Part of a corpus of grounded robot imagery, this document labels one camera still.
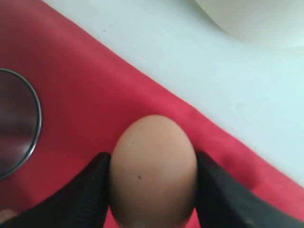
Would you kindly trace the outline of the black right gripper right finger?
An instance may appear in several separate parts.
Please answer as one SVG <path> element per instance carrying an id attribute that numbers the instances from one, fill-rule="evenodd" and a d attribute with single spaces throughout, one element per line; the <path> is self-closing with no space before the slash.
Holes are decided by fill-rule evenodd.
<path id="1" fill-rule="evenodd" d="M 196 211 L 203 228 L 293 228 L 293 217 L 242 186 L 204 152 L 197 153 Z"/>

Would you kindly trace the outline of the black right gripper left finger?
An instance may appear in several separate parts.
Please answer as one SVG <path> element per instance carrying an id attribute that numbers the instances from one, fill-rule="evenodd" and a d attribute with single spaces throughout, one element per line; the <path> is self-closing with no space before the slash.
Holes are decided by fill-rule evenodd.
<path id="1" fill-rule="evenodd" d="M 18 216 L 19 228 L 101 228 L 108 211 L 110 154 L 102 152 L 67 185 Z"/>

